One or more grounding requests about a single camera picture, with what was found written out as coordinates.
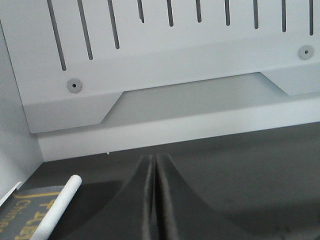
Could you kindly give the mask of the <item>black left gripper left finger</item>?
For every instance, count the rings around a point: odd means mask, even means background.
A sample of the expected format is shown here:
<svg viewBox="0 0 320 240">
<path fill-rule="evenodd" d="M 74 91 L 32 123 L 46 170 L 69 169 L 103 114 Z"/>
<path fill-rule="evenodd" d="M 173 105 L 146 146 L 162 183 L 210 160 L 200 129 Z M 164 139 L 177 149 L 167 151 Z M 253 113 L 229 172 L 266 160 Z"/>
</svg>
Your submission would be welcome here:
<svg viewBox="0 0 320 240">
<path fill-rule="evenodd" d="M 150 240 L 155 162 L 143 156 L 126 182 L 82 185 L 51 240 Z"/>
</svg>

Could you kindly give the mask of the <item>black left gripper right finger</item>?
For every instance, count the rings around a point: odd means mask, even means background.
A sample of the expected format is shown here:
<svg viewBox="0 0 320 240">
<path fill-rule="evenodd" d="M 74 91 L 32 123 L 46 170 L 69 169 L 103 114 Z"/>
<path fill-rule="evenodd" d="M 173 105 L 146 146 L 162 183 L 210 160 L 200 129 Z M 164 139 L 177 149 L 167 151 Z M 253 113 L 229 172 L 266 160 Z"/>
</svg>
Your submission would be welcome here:
<svg viewBox="0 0 320 240">
<path fill-rule="evenodd" d="M 155 210 L 162 240 L 255 239 L 202 200 L 168 154 L 156 155 Z"/>
</svg>

